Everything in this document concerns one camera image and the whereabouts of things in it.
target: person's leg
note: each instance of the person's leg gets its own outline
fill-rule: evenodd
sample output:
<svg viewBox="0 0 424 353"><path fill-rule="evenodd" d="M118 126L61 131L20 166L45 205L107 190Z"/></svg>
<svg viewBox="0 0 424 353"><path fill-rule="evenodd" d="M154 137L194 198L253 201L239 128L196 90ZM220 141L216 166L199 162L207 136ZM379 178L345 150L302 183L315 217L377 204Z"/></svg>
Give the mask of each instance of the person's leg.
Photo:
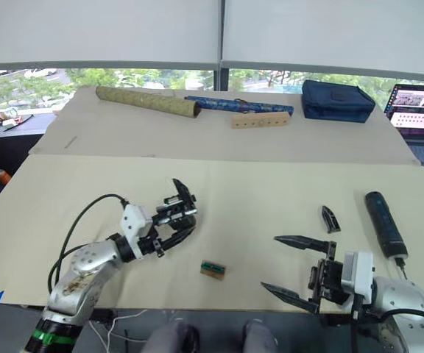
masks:
<svg viewBox="0 0 424 353"><path fill-rule="evenodd" d="M277 353L278 342L259 320L248 321L243 328L243 353Z"/></svg>
<svg viewBox="0 0 424 353"><path fill-rule="evenodd" d="M184 321L173 321L156 329L141 353L196 353L199 351L199 333Z"/></svg>

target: wooden block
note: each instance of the wooden block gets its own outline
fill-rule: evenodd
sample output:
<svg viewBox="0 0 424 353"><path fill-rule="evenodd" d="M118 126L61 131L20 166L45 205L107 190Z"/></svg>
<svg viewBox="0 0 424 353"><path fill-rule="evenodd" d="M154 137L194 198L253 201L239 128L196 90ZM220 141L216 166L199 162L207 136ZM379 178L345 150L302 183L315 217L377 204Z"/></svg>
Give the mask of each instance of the wooden block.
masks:
<svg viewBox="0 0 424 353"><path fill-rule="evenodd" d="M232 116L232 128L285 126L289 123L290 118L288 112L234 114Z"/></svg>
<svg viewBox="0 0 424 353"><path fill-rule="evenodd" d="M200 266L200 273L222 281L225 276L225 266L203 260Z"/></svg>

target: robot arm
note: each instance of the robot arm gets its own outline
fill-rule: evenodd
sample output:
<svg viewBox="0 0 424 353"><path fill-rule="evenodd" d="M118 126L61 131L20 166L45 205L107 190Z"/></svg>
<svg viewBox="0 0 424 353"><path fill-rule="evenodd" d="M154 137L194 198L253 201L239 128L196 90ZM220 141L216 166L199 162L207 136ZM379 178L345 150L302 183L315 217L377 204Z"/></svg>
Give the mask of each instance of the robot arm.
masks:
<svg viewBox="0 0 424 353"><path fill-rule="evenodd" d="M388 315L392 310L409 309L424 312L424 292L405 279L373 277L374 262L367 252L347 252L344 262L335 261L336 243L296 236L275 237L298 249L326 253L311 269L308 288L312 297L306 301L297 293L276 285L262 285L279 299L311 313L319 312L321 298L351 312L352 324L364 322L368 313L378 317L380 341L388 352L424 353L424 317L411 314Z"/></svg>
<svg viewBox="0 0 424 353"><path fill-rule="evenodd" d="M196 199L179 180L173 182L178 195L165 199L156 215L149 217L144 208L126 204L121 219L124 235L112 235L74 253L68 272L50 294L25 352L71 352L104 285L125 263L152 252L162 257L192 233ZM161 240L155 227L164 224L175 233Z"/></svg>

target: window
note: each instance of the window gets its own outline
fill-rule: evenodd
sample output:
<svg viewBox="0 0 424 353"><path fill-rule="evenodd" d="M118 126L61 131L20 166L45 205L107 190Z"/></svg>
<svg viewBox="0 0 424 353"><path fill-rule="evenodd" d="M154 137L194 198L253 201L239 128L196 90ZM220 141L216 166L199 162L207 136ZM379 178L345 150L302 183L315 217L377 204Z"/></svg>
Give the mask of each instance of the window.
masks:
<svg viewBox="0 0 424 353"><path fill-rule="evenodd" d="M230 69L228 90L246 92L302 93L306 79L359 86L383 110L396 83L424 85L421 81L383 77L318 74L312 72Z"/></svg>
<svg viewBox="0 0 424 353"><path fill-rule="evenodd" d="M213 71L139 68L44 68L0 70L0 110L14 107L51 113L61 110L78 87L213 90Z"/></svg>

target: laptop screen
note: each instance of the laptop screen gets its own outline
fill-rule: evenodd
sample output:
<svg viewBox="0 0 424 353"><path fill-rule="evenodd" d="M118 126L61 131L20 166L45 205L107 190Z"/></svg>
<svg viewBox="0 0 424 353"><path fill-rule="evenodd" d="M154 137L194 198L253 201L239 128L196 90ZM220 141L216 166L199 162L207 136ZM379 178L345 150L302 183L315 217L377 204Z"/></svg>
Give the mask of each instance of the laptop screen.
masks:
<svg viewBox="0 0 424 353"><path fill-rule="evenodd" d="M405 140L424 142L424 86L395 85L384 112Z"/></svg>

